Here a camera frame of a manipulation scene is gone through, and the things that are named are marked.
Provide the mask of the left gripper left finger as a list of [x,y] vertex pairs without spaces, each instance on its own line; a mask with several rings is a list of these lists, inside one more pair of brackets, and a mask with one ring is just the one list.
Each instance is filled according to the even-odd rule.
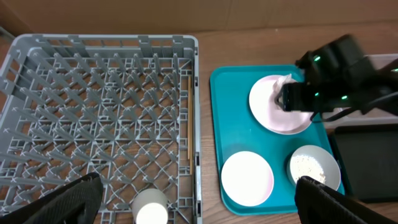
[[91,172],[1,217],[1,223],[93,223],[103,198],[100,175]]

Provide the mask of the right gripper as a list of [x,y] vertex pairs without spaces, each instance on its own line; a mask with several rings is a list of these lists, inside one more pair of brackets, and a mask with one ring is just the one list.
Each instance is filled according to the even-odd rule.
[[275,104],[283,111],[329,112],[321,89],[306,83],[285,83],[275,96]]

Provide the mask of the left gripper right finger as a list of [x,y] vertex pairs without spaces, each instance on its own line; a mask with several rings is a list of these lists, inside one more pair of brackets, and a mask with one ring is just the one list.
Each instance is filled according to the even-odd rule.
[[303,224],[397,224],[309,176],[297,181],[295,205]]

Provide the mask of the white tissue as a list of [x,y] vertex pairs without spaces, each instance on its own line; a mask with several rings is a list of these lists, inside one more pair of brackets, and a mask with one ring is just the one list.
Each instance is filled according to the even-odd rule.
[[293,83],[295,82],[295,80],[292,78],[292,75],[285,75],[285,76],[280,76],[279,78],[277,78],[277,80],[275,81],[275,83],[273,84],[272,88],[273,91],[275,93],[275,98],[274,98],[274,103],[279,106],[281,109],[283,108],[283,99],[282,99],[282,95],[283,95],[283,91],[282,88],[285,84],[288,83]]

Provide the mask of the white rice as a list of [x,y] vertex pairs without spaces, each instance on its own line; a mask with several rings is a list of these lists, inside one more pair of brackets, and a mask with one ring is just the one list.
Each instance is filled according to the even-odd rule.
[[291,158],[290,173],[295,184],[302,176],[309,176],[323,184],[326,181],[322,166],[311,156],[297,155]]

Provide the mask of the white paper cup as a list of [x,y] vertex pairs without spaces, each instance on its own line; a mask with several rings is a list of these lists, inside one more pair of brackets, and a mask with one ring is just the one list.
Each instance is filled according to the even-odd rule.
[[132,203],[135,224],[167,224],[169,211],[167,197],[158,189],[140,192]]

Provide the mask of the grey bowl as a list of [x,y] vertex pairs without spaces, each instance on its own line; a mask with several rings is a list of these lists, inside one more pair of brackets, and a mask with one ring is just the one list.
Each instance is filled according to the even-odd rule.
[[328,186],[329,188],[333,190],[338,190],[341,184],[341,172],[340,168],[338,166],[338,163],[334,159],[334,157],[327,152],[325,149],[319,147],[319,146],[314,146],[314,145],[306,145],[298,148],[293,152],[291,155],[290,159],[288,160],[287,163],[287,176],[290,180],[290,182],[296,186],[296,184],[293,182],[291,173],[290,173],[290,160],[294,156],[297,155],[306,155],[306,156],[311,156],[314,157],[322,166],[325,176],[326,176],[326,181],[324,185]]

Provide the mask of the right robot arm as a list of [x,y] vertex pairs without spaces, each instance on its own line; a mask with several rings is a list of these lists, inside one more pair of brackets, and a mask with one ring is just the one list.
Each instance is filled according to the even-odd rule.
[[376,69],[352,35],[309,50],[295,65],[304,81],[286,83],[274,98],[284,111],[351,108],[365,114],[378,108],[397,114],[397,61]]

